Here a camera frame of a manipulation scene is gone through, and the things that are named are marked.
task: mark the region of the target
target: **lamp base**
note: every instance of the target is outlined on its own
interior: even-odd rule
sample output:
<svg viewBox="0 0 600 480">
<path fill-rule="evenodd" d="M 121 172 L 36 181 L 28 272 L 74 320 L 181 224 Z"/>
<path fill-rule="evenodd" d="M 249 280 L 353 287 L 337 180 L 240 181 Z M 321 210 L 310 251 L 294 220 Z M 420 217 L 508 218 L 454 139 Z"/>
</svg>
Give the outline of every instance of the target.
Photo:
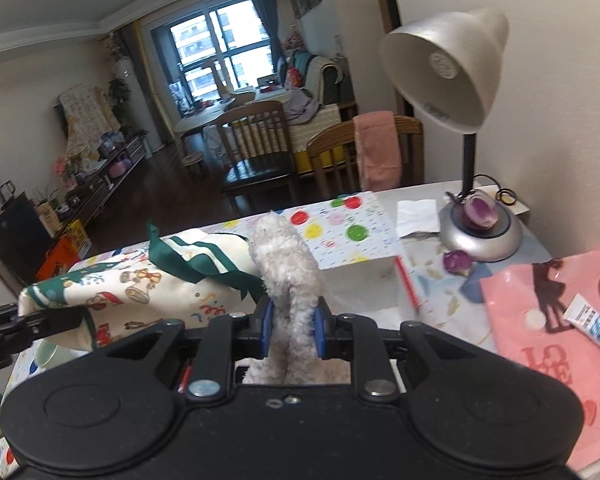
<svg viewBox="0 0 600 480">
<path fill-rule="evenodd" d="M 496 206 L 496 224 L 478 231 L 467 226 L 462 206 L 448 203 L 440 211 L 440 240 L 450 251 L 464 251 L 478 262 L 499 262 L 512 256 L 522 243 L 522 227 L 506 207 Z"/>
</svg>

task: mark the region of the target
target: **stuffed animal leg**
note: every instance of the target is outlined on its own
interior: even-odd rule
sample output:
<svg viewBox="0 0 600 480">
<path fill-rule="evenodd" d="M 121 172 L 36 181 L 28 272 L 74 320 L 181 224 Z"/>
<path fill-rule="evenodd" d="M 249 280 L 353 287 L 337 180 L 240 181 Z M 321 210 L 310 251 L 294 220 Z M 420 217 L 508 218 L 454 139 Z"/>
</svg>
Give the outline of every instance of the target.
<svg viewBox="0 0 600 480">
<path fill-rule="evenodd" d="M 275 303 L 269 357 L 252 360 L 244 383 L 347 383 L 345 362 L 322 361 L 313 340 L 313 309 L 325 293 L 318 263 L 284 217 L 262 216 L 249 240 L 251 258 Z"/>
</svg>

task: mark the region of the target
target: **polka dot paper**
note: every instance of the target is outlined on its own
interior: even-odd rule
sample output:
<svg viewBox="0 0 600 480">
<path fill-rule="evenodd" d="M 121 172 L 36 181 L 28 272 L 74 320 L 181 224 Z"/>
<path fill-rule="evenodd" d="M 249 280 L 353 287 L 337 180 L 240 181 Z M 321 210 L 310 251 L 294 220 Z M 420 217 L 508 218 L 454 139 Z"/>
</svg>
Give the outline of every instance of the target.
<svg viewBox="0 0 600 480">
<path fill-rule="evenodd" d="M 302 235 L 320 269 L 397 255 L 395 229 L 372 191 L 276 213 L 288 218 Z M 259 216 L 210 225 L 202 230 L 248 238 Z"/>
</svg>

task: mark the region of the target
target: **red onion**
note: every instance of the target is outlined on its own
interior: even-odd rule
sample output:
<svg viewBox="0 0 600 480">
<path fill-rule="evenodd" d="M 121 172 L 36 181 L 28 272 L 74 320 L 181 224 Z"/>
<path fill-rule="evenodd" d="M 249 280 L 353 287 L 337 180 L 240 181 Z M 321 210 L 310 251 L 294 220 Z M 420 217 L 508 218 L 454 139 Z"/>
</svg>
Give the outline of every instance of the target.
<svg viewBox="0 0 600 480">
<path fill-rule="evenodd" d="M 474 229 L 486 231 L 497 222 L 496 203 L 483 191 L 477 190 L 468 195 L 462 208 L 468 225 Z"/>
<path fill-rule="evenodd" d="M 464 251 L 451 251 L 442 259 L 446 272 L 451 274 L 468 274 L 473 260 Z"/>
</svg>

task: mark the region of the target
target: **white tube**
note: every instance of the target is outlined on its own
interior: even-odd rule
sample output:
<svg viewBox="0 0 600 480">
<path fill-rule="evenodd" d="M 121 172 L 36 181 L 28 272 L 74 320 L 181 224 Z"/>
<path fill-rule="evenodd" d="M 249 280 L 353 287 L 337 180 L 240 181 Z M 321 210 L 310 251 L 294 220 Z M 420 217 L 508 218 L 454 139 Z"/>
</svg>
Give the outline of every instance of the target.
<svg viewBox="0 0 600 480">
<path fill-rule="evenodd" d="M 562 317 L 600 347 L 600 313 L 580 294 L 574 297 Z"/>
</svg>

